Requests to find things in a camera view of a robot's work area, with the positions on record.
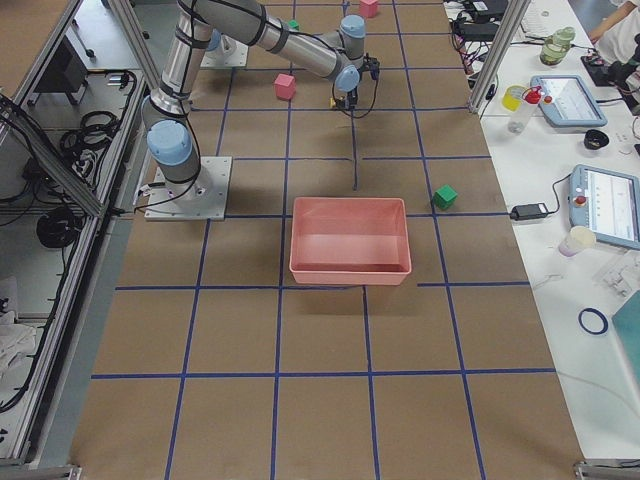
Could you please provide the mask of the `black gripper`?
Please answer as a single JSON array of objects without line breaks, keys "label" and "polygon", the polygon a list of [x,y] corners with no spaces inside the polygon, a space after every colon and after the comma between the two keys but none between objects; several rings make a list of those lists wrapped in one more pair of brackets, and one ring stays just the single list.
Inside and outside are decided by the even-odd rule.
[{"label": "black gripper", "polygon": [[353,90],[349,91],[345,95],[345,108],[346,109],[355,109],[358,105],[358,88],[355,87]]}]

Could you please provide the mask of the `pink cube near arm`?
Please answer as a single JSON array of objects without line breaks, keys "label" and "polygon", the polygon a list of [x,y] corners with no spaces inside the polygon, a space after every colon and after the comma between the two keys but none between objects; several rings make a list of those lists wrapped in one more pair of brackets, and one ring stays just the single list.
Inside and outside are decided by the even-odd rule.
[{"label": "pink cube near arm", "polygon": [[273,82],[275,96],[279,100],[289,101],[296,93],[296,79],[289,74],[280,73]]}]

